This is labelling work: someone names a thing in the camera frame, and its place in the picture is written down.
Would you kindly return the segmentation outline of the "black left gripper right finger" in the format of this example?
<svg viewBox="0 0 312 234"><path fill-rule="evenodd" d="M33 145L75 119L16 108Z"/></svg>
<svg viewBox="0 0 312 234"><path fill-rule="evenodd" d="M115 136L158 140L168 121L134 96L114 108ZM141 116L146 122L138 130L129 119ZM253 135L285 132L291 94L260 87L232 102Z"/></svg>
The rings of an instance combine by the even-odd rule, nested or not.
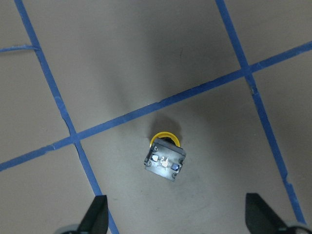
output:
<svg viewBox="0 0 312 234"><path fill-rule="evenodd" d="M257 193L247 193L245 198L245 223L251 234L284 234L286 223Z"/></svg>

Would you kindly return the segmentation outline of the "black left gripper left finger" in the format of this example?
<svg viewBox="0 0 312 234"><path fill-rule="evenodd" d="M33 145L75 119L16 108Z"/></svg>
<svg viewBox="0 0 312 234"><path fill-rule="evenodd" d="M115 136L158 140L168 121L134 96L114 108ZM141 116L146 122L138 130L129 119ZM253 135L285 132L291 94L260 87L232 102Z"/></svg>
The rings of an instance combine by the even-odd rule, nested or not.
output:
<svg viewBox="0 0 312 234"><path fill-rule="evenodd" d="M78 234L106 234L108 231L108 202L106 195L97 195L82 219Z"/></svg>

